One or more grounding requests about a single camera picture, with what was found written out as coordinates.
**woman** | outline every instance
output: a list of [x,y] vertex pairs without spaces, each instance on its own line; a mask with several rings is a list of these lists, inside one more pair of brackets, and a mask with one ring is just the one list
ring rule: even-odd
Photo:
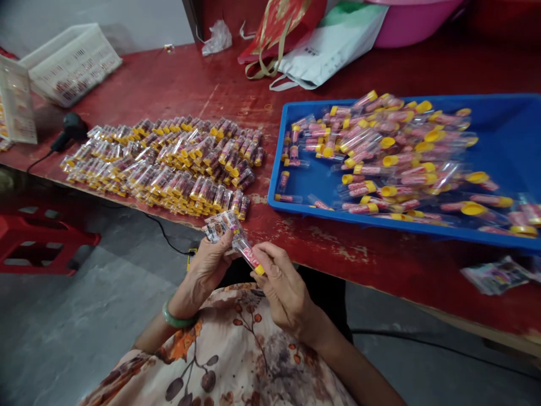
[[217,244],[201,241],[174,296],[81,405],[405,404],[311,300],[281,248],[254,246],[265,269],[250,273],[257,284],[215,290],[231,240],[227,230]]

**floral blouse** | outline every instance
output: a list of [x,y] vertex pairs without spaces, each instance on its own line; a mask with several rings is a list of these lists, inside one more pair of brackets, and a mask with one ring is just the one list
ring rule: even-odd
[[83,405],[355,405],[311,348],[281,330],[256,284],[218,289],[155,354],[128,352]]

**wooden table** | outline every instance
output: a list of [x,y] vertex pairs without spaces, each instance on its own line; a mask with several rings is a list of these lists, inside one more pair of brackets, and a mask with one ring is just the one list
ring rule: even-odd
[[[90,126],[192,114],[261,128],[266,163],[247,191],[252,206],[244,224],[252,241],[271,241],[285,248],[294,262],[404,298],[461,328],[541,358],[541,288],[528,284],[488,297],[459,273],[463,266],[500,258],[507,251],[482,245],[472,250],[471,244],[434,242],[392,230],[361,230],[353,224],[275,212],[267,205],[284,103],[356,98],[371,89],[401,96],[541,92],[541,54],[444,31],[416,46],[372,50],[316,91],[271,92],[270,80],[248,81],[237,64],[246,45],[235,38],[232,48],[207,58],[195,45],[176,47],[171,54],[155,50],[126,55],[123,66],[73,110]],[[25,170],[44,156],[65,113],[39,106],[39,145],[16,145],[0,154],[0,163]],[[59,168],[63,156],[54,154],[32,173],[67,184]],[[200,219],[151,209],[133,198],[106,198],[190,227],[202,225]]]

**bracelet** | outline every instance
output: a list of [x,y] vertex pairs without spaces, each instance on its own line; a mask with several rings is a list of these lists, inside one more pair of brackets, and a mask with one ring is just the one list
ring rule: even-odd
[[180,320],[180,319],[176,319],[174,318],[171,313],[169,313],[169,302],[171,301],[171,299],[169,299],[167,302],[165,302],[163,304],[163,307],[162,307],[162,314],[163,314],[163,317],[165,318],[165,322],[170,325],[171,327],[174,327],[176,329],[181,329],[181,328],[185,328],[185,327],[189,327],[193,324],[196,323],[197,321],[197,314],[195,315],[195,317],[191,318],[191,319],[188,319],[188,320]]

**hand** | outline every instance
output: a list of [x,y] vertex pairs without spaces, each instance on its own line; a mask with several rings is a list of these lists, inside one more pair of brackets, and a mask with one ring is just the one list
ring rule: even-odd
[[312,302],[308,289],[287,253],[269,242],[253,248],[265,275],[250,275],[257,281],[270,302],[272,320],[300,342],[316,348],[321,338],[322,323],[327,315]]
[[220,284],[225,272],[231,265],[231,258],[224,256],[231,249],[233,232],[227,230],[216,244],[207,237],[201,240],[196,256],[190,264],[190,273],[197,277],[198,284],[209,293]]

